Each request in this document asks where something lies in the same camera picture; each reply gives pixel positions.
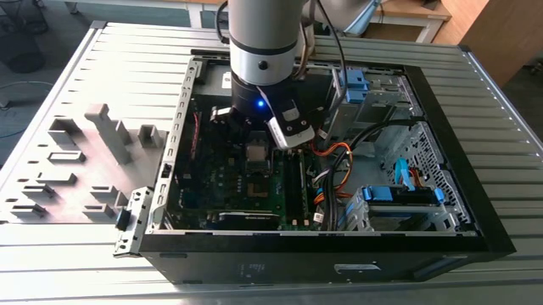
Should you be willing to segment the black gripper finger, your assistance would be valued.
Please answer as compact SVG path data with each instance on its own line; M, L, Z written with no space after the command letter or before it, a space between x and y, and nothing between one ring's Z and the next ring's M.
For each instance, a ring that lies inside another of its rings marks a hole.
M234 107L213 107L211 125L227 142L247 141L251 120Z

